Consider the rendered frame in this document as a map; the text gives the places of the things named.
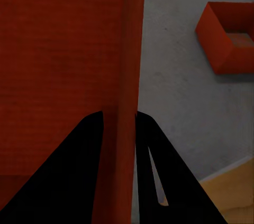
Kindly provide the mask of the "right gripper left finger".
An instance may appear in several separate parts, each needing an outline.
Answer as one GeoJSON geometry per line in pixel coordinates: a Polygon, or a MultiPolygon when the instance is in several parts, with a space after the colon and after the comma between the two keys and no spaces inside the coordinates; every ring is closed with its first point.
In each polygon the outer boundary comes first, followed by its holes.
{"type": "Polygon", "coordinates": [[[0,224],[91,224],[104,123],[83,118],[0,212],[0,224]]]}

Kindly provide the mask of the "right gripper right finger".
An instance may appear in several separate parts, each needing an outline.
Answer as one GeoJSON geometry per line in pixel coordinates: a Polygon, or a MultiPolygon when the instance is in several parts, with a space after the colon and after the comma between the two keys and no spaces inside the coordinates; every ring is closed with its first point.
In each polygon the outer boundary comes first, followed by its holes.
{"type": "Polygon", "coordinates": [[[135,116],[140,224],[227,224],[155,119],[135,116]],[[158,202],[149,150],[166,201],[158,202]]]}

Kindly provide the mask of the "storage box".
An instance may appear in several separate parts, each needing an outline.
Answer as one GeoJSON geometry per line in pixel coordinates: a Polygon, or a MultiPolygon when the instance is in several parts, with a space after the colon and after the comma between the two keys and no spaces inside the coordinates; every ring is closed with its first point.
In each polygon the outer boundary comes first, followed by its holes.
{"type": "Polygon", "coordinates": [[[236,32],[254,44],[254,3],[208,2],[195,33],[215,74],[254,73],[254,46],[236,46],[236,32]]]}
{"type": "Polygon", "coordinates": [[[91,224],[131,224],[144,0],[0,0],[0,212],[103,112],[91,224]]]}

